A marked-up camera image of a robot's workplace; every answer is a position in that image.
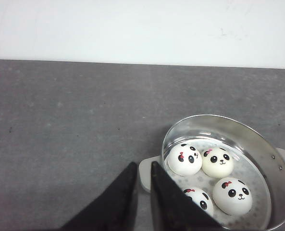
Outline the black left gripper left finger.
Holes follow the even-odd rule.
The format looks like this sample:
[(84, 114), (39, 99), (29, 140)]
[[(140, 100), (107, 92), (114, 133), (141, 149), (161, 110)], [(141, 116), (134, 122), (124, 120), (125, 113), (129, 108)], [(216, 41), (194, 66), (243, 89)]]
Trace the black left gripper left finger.
[(132, 231), (137, 213), (137, 164), (131, 162), (92, 203), (61, 227), (62, 231)]

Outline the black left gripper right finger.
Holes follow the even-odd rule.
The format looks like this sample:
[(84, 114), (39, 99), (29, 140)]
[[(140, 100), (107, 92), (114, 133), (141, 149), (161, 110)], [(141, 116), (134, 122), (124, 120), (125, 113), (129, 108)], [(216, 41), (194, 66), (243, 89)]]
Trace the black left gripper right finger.
[(151, 163), (151, 211), (155, 231), (222, 231), (222, 226), (190, 201), (156, 161)]

